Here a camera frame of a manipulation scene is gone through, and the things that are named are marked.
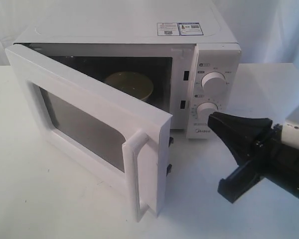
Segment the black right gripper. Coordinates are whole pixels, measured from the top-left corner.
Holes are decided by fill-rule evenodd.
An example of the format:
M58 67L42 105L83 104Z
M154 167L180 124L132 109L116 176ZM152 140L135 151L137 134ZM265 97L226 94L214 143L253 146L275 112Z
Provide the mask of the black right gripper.
M299 199L299 150L275 140L249 148L271 130L269 118L252 119L220 112L208 118L208 127L223 141L239 165L227 178L221 179L218 193L235 203L252 187L266 178Z

